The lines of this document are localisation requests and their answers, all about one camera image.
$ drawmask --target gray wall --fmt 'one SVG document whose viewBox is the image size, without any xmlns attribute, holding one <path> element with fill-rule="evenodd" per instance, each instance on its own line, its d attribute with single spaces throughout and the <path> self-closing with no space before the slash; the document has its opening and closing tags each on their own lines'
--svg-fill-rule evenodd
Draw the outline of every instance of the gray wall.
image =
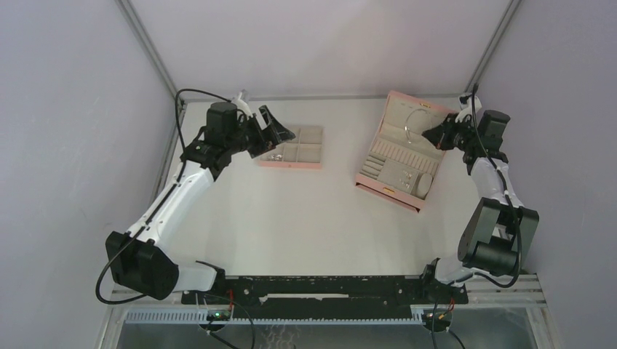
<svg viewBox="0 0 617 349">
<path fill-rule="evenodd" d="M 525 1 L 480 84 L 512 117 L 512 181 L 541 220 L 527 267 L 566 348 L 614 347 L 616 18 L 614 0 Z"/>
<path fill-rule="evenodd" d="M 0 52 L 0 347 L 92 348 L 173 102 L 111 0 L 2 1 Z"/>
</svg>

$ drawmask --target white wall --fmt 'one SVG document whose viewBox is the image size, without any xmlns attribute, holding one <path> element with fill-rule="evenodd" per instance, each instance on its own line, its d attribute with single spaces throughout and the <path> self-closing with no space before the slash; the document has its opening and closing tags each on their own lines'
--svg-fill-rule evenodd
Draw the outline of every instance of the white wall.
<svg viewBox="0 0 617 349">
<path fill-rule="evenodd" d="M 509 0 L 133 2 L 178 86 L 281 97 L 458 94 Z"/>
<path fill-rule="evenodd" d="M 0 52 L 0 347 L 92 348 L 173 103 L 111 0 L 3 1 Z"/>
<path fill-rule="evenodd" d="M 614 348 L 617 3 L 525 1 L 480 84 L 512 117 L 503 146 L 540 214 L 536 270 L 565 348 Z"/>
</svg>

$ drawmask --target gray floor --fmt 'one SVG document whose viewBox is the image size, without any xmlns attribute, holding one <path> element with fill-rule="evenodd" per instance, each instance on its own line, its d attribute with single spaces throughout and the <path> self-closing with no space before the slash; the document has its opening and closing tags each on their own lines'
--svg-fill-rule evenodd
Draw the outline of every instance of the gray floor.
<svg viewBox="0 0 617 349">
<path fill-rule="evenodd" d="M 536 348 L 524 309 L 455 310 L 451 329 L 467 348 Z M 255 348 L 433 348 L 422 326 L 257 326 Z M 228 326 L 218 332 L 239 348 L 250 348 L 249 326 Z M 460 348 L 438 333 L 439 349 Z M 118 348 L 227 348 L 195 325 L 127 324 Z"/>
</svg>

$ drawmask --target white table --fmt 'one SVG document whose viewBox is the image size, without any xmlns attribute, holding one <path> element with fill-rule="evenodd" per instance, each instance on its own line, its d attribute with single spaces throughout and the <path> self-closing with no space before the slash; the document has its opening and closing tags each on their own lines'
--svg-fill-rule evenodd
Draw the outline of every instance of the white table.
<svg viewBox="0 0 617 349">
<path fill-rule="evenodd" d="M 455 98 L 436 99 L 457 110 Z M 211 103 L 190 103 L 187 143 Z M 456 252 L 478 196 L 461 160 L 446 153 L 420 213 L 354 187 L 385 100 L 288 100 L 266 104 L 284 125 L 324 127 L 323 169 L 258 166 L 236 154 L 187 214 L 170 255 L 218 265 L 227 275 L 418 275 Z M 179 162 L 175 150 L 173 173 Z"/>
</svg>

